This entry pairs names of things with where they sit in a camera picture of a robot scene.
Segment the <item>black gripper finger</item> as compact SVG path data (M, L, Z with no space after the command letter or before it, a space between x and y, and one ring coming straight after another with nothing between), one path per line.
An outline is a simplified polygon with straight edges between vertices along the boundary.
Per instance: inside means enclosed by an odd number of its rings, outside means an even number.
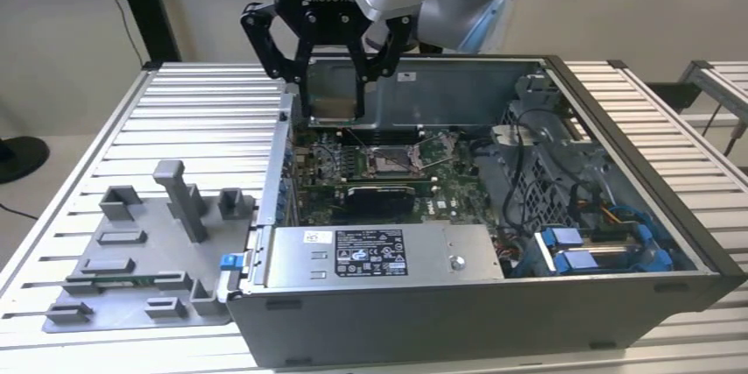
M354 65L354 118L363 116L365 84L393 74L411 33L410 16L389 18L383 22L387 33L382 47L373 56L365 53L362 42L363 33L373 22L363 16L355 16L347 24L347 52Z
M249 3L241 13L239 24L267 77L282 79L297 86L301 115L310 117L307 66L317 41L317 17L310 13L302 15L298 22L297 50L294 58L289 59L279 51L270 34L271 23L277 16L274 4Z

